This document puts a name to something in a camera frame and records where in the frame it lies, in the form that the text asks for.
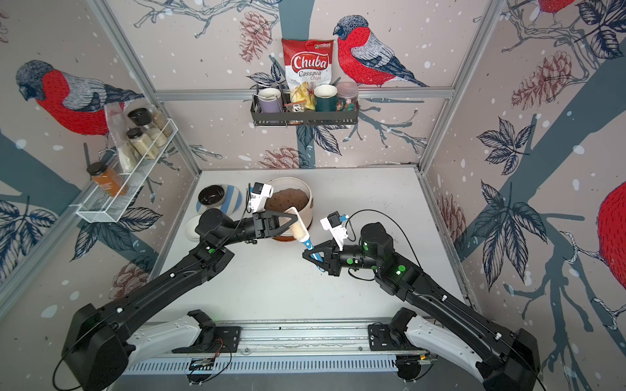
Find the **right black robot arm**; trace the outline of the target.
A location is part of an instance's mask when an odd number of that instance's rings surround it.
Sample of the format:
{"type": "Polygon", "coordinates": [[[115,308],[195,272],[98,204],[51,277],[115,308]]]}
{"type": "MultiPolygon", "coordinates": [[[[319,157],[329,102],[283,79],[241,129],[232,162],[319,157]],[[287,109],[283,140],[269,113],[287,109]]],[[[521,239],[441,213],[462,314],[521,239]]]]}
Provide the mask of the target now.
{"type": "Polygon", "coordinates": [[[330,239],[308,246],[303,258],[338,276],[344,268],[371,269],[387,294],[408,303],[390,325],[396,340],[438,355],[467,371],[486,390],[534,390],[541,370],[536,337],[490,321],[396,252],[381,223],[365,225],[357,245],[330,239]]]}

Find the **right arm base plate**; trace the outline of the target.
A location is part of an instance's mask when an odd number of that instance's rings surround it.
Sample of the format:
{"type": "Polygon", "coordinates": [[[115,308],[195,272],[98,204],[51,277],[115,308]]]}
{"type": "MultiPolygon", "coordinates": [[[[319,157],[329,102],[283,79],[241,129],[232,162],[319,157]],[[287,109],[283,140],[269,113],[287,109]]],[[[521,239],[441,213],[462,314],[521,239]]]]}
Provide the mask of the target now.
{"type": "Polygon", "coordinates": [[[400,351],[405,348],[404,336],[389,324],[381,322],[368,325],[368,341],[371,351],[400,351]]]}

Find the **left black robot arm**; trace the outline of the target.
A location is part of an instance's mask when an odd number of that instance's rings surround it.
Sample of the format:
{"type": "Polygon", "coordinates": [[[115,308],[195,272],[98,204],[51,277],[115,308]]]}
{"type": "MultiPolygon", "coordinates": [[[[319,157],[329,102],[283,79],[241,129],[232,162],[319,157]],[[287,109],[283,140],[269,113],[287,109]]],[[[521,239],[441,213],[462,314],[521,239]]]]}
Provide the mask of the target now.
{"type": "Polygon", "coordinates": [[[151,317],[188,291],[221,273],[234,254],[228,245],[274,238],[298,222],[298,215],[263,211],[235,222],[217,209],[206,210],[195,232],[199,244],[180,262],[146,285],[96,308],[73,315],[61,352],[82,390],[103,390],[127,369],[137,349],[131,336],[151,317]]]}

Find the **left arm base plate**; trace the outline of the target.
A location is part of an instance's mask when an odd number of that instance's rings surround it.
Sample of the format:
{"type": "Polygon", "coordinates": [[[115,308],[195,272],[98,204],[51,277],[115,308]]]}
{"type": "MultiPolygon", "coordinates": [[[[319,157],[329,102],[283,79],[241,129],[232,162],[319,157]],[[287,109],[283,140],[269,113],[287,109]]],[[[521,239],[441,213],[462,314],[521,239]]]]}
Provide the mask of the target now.
{"type": "Polygon", "coordinates": [[[236,353],[241,340],[241,327],[205,327],[194,343],[197,353],[216,353],[218,349],[236,353]]]}

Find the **white ceramic pot with soil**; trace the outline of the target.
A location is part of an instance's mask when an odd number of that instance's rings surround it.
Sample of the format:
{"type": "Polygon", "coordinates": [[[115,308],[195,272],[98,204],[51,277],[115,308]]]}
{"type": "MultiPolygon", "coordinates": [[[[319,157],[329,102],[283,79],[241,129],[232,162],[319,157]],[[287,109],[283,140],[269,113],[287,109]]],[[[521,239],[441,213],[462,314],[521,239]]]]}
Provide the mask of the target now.
{"type": "Polygon", "coordinates": [[[265,201],[265,210],[287,212],[291,207],[298,210],[306,228],[311,226],[313,218],[313,195],[310,187],[301,179],[281,177],[269,182],[273,193],[265,201]]]}

